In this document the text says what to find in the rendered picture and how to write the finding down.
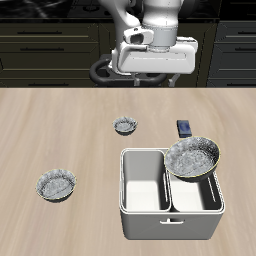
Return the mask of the small grey speckled bowl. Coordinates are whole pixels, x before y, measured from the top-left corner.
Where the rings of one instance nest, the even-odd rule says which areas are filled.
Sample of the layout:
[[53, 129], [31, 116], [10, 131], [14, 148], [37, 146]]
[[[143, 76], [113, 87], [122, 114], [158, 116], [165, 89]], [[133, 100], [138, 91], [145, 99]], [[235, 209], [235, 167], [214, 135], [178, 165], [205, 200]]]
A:
[[112, 125], [118, 134], [127, 136], [136, 130], [138, 122], [132, 117], [122, 116], [116, 118]]

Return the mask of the white two-bin basket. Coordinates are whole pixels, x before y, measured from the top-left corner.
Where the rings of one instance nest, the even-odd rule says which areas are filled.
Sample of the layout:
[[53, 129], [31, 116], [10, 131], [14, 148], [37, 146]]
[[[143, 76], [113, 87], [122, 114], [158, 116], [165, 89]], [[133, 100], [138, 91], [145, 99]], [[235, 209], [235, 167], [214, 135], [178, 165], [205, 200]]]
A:
[[130, 240], [207, 240], [225, 204], [215, 174], [196, 183], [165, 169], [163, 149], [131, 148], [120, 156], [119, 208]]

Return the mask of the large grey speckled bowl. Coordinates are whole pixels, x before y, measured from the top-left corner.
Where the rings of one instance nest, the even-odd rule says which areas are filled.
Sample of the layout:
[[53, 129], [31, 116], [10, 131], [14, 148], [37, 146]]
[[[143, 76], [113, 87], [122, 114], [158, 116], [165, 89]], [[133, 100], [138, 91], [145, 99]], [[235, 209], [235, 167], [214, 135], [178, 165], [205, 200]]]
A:
[[213, 140], [192, 136], [180, 139], [166, 151], [164, 165], [176, 178], [196, 183], [213, 174], [220, 156], [220, 148]]

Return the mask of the medium grey speckled bowl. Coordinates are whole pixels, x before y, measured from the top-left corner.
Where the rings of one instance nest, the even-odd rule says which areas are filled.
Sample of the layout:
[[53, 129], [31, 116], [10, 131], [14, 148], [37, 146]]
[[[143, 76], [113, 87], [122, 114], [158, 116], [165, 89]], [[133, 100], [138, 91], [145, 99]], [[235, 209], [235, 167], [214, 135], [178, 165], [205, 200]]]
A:
[[46, 201], [66, 200], [77, 185], [76, 176], [65, 169], [52, 169], [44, 173], [36, 182], [36, 193]]

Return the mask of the small dark blue block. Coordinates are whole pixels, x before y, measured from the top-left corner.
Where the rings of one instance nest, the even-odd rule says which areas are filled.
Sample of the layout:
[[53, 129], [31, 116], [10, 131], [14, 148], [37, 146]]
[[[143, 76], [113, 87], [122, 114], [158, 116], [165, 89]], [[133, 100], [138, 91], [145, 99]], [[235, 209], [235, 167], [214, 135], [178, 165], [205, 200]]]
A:
[[186, 138], [192, 136], [192, 131], [188, 120], [178, 120], [177, 129], [180, 138]]

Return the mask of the dark kitchen cupboards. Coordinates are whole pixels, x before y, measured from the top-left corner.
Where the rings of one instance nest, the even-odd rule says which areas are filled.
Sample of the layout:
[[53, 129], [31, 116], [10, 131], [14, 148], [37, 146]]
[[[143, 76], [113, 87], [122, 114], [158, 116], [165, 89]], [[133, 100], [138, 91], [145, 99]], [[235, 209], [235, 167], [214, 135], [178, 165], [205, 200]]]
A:
[[[175, 87], [256, 87], [256, 0], [184, 0], [177, 36], [198, 49]], [[115, 47], [99, 0], [0, 0], [0, 87], [99, 87], [90, 68]]]

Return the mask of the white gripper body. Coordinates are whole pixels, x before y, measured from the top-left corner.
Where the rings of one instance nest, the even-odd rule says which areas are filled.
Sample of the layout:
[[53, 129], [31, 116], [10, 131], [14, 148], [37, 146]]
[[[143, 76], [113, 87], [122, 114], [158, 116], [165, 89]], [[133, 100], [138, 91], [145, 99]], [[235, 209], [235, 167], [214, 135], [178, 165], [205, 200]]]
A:
[[117, 68], [123, 73], [191, 74], [197, 49], [198, 42], [192, 37], [178, 37], [166, 52], [152, 52], [148, 45], [123, 42]]

